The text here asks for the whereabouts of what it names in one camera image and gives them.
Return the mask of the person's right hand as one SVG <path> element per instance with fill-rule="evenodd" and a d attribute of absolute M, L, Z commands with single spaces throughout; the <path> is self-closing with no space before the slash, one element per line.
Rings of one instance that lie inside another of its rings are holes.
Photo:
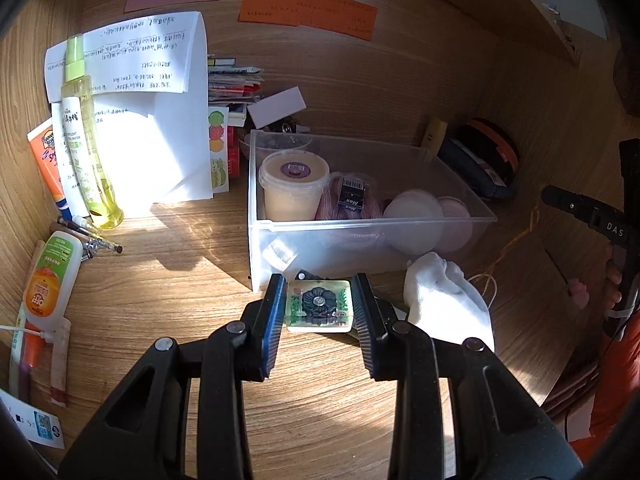
<path fill-rule="evenodd" d="M 601 291 L 596 296 L 591 296 L 588 287 L 579 280 L 567 282 L 567 292 L 574 305 L 579 310 L 586 307 L 598 308 L 602 312 L 608 312 L 622 300 L 620 283 L 622 274 L 613 258 L 609 258 L 605 265 L 605 278 Z"/>

